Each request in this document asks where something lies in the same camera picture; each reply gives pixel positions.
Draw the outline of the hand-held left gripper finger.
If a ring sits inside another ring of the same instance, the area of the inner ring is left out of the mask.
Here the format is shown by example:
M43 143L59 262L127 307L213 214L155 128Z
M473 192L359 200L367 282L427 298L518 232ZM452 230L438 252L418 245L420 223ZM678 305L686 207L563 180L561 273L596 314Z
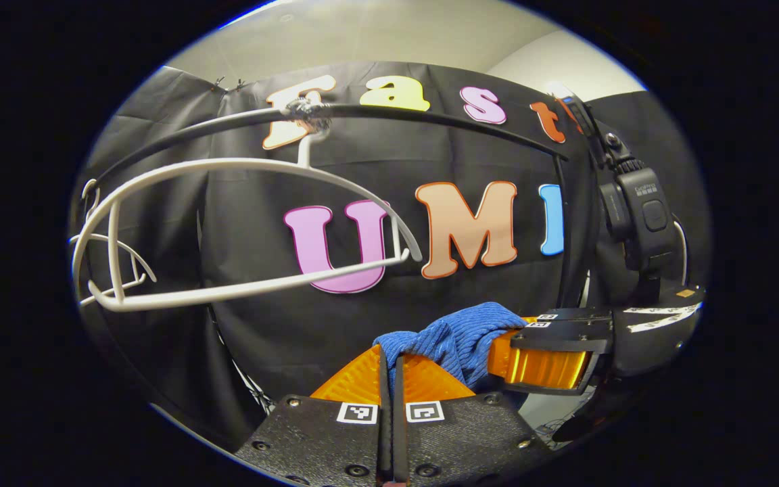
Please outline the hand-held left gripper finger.
M554 457L501 392L405 400L396 361L393 479L405 486L497 486Z
M283 397L236 451L248 467L294 486L378 486L392 478L392 398L373 346L314 394Z

